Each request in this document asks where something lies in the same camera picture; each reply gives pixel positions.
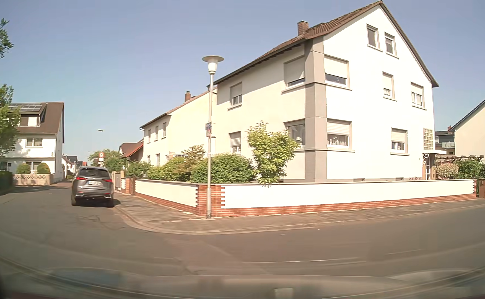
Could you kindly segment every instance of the lamp post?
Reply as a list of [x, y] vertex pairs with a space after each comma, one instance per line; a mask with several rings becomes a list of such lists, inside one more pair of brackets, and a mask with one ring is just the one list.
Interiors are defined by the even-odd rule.
[[211, 134], [212, 134], [212, 123], [211, 123], [211, 113], [212, 113], [212, 82], [213, 76], [216, 73], [216, 66], [219, 62], [223, 61], [224, 58], [216, 55], [206, 56], [202, 58], [203, 61], [207, 62], [207, 68], [209, 74], [211, 75], [211, 82], [209, 83], [209, 113], [206, 124], [206, 135], [207, 135], [207, 212], [206, 218], [211, 218]]

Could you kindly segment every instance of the sidewalk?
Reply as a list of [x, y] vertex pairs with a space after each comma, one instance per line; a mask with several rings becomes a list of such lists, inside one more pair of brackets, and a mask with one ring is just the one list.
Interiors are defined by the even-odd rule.
[[131, 226], [169, 234], [240, 234], [314, 228], [331, 223], [432, 212], [443, 213], [459, 208], [485, 205], [485, 199], [477, 199], [403, 207], [366, 208], [363, 210], [206, 219], [133, 195], [115, 192], [114, 196], [120, 202], [115, 208]]

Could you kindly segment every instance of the car rear window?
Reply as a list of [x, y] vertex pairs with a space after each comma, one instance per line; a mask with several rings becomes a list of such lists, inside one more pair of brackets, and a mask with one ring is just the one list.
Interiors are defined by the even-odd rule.
[[103, 169], [83, 168], [83, 169], [80, 169], [78, 174], [82, 177], [97, 177], [97, 178], [110, 177], [110, 173]]

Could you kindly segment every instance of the car wheel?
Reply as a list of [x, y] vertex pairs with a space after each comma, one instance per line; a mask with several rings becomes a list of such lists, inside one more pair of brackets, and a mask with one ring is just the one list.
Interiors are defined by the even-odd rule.
[[76, 202], [76, 196], [74, 196], [73, 194], [71, 194], [71, 205], [78, 205], [78, 203]]

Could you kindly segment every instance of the gray suv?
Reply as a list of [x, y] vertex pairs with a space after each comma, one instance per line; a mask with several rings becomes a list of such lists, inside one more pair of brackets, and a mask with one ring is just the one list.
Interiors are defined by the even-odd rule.
[[113, 207], [113, 181], [104, 167], [80, 166], [73, 177], [71, 205], [77, 199], [106, 200], [106, 207]]

